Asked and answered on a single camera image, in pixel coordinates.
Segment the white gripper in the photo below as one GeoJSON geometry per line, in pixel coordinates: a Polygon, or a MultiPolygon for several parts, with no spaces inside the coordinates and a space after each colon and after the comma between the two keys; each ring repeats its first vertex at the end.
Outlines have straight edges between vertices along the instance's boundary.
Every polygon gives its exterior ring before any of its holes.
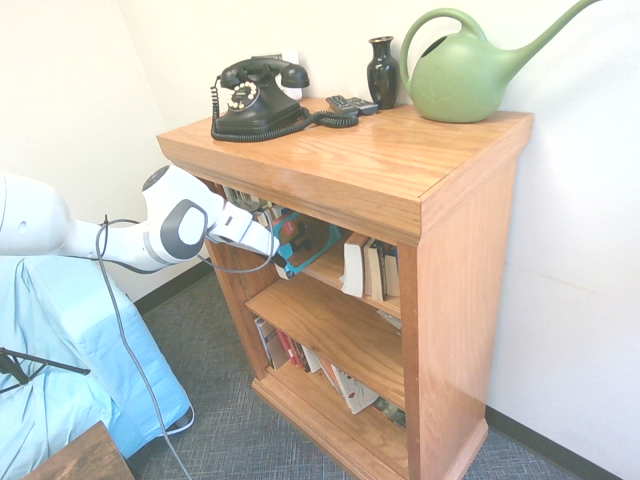
{"type": "MultiPolygon", "coordinates": [[[[244,250],[273,257],[275,265],[289,268],[289,262],[277,253],[278,238],[267,227],[256,221],[253,215],[230,202],[223,203],[221,209],[207,212],[207,236],[215,243],[224,243],[244,250]]],[[[310,251],[313,244],[305,232],[299,232],[290,241],[293,251],[310,251]]]]}

